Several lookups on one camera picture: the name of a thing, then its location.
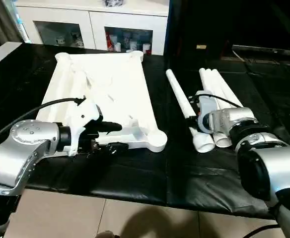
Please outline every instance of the white tube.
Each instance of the white tube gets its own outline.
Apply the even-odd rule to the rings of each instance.
[[[212,72],[213,72],[213,75],[215,76],[217,84],[220,85],[225,95],[225,98],[242,107],[243,105],[241,104],[239,99],[236,97],[234,92],[231,90],[231,88],[228,86],[228,84],[225,82],[225,80],[223,79],[221,74],[218,72],[218,70],[213,69]]]
[[[181,89],[173,71],[168,69],[166,71],[166,76],[169,80],[169,83],[174,91],[174,94],[177,98],[178,104],[183,112],[185,118],[190,116],[196,116],[193,108],[191,107],[186,95],[184,94],[183,90]],[[199,153],[206,153],[214,149],[215,143],[209,134],[204,134],[198,132],[196,129],[190,127],[190,132],[193,136],[193,144],[195,149]]]
[[[213,94],[216,96],[225,98],[225,94],[222,91],[221,85],[217,82],[217,75],[214,75],[214,73],[209,68],[206,70],[205,74],[207,75],[205,78],[208,79],[208,86],[210,85],[212,88],[211,92],[213,92]],[[216,98],[216,101],[219,105],[219,109],[231,108],[231,104],[226,103],[223,100]]]
[[[199,74],[204,90],[209,90],[213,95],[225,98],[225,95],[222,92],[222,90],[218,88],[218,85],[215,82],[215,77],[213,77],[212,71],[210,69],[205,70],[204,68],[201,68],[199,69]],[[223,102],[221,100],[216,99],[216,102],[218,109],[230,107],[230,104]],[[216,146],[219,148],[226,148],[232,145],[231,140],[223,133],[215,132],[213,133],[213,138]]]

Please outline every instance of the black cable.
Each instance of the black cable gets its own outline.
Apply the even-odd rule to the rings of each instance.
[[[83,99],[80,99],[80,98],[62,98],[62,99],[57,99],[57,100],[54,100],[51,102],[44,103],[44,104],[30,110],[29,112],[21,115],[20,117],[18,117],[17,119],[15,119],[11,123],[9,123],[7,126],[5,126],[3,129],[0,130],[0,135],[3,134],[4,132],[6,132],[7,130],[9,130],[17,122],[23,120],[25,117],[35,113],[36,111],[39,111],[42,108],[45,108],[47,106],[51,106],[51,105],[57,104],[57,103],[63,103],[63,102],[75,102],[78,105],[80,105],[84,100],[85,100],[85,98],[83,98]]]
[[[255,229],[254,231],[250,232],[249,234],[247,234],[243,238],[250,238],[250,237],[254,236],[255,234],[258,234],[259,232],[262,232],[262,231],[265,231],[268,229],[274,229],[274,228],[280,228],[280,225],[275,224],[275,225],[267,225],[267,226],[259,227],[258,229]]]
[[[200,96],[208,96],[208,97],[217,98],[217,99],[220,99],[220,100],[222,100],[222,101],[225,101],[226,103],[229,103],[229,104],[235,106],[236,108],[240,108],[240,107],[241,107],[241,106],[239,106],[238,104],[235,104],[235,103],[229,101],[228,99],[225,99],[225,98],[222,98],[222,97],[219,97],[219,96],[213,95],[213,94],[206,94],[206,93],[204,93],[204,94],[199,94],[199,95],[195,95],[195,96],[191,97],[190,99],[193,99],[193,98],[194,98],[193,100],[195,100],[195,99],[199,98]]]

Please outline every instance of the glass cabinet door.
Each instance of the glass cabinet door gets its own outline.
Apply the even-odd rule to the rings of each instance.
[[[23,6],[17,11],[32,43],[95,49],[88,11]]]
[[[45,45],[84,48],[80,26],[73,23],[34,21]]]
[[[105,27],[107,50],[117,52],[143,51],[151,55],[153,31]]]
[[[164,54],[167,17],[91,11],[90,19],[98,50]]]

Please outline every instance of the table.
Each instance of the table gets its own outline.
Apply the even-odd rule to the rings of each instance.
[[[54,55],[59,52],[105,53],[44,45],[19,46],[0,61],[0,129],[41,104],[57,63]],[[148,56],[144,58],[143,69],[158,128],[168,136],[165,150],[153,153],[135,149],[117,157],[77,155],[45,159],[36,166],[27,187],[271,219],[265,203],[242,188],[231,149],[216,148],[205,154],[195,151],[192,136],[165,77],[166,65],[172,67],[188,96],[202,89],[200,67],[217,68],[242,104],[290,143],[290,126],[285,127],[289,118],[282,110],[287,107],[290,115],[290,76],[280,66],[253,65],[251,68],[255,71],[278,76],[258,80],[246,74],[240,62],[179,59],[170,63],[161,56]]]

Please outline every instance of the white cabinet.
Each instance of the white cabinet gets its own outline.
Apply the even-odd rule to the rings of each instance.
[[[102,0],[18,0],[15,5],[35,44],[164,52],[169,0],[125,0],[118,7]]]
[[[95,49],[88,11],[17,7],[32,43]]]
[[[164,53],[167,17],[91,11],[90,19],[98,50],[107,50],[109,36],[115,36],[111,43],[119,42],[122,52],[146,45],[153,55]]]

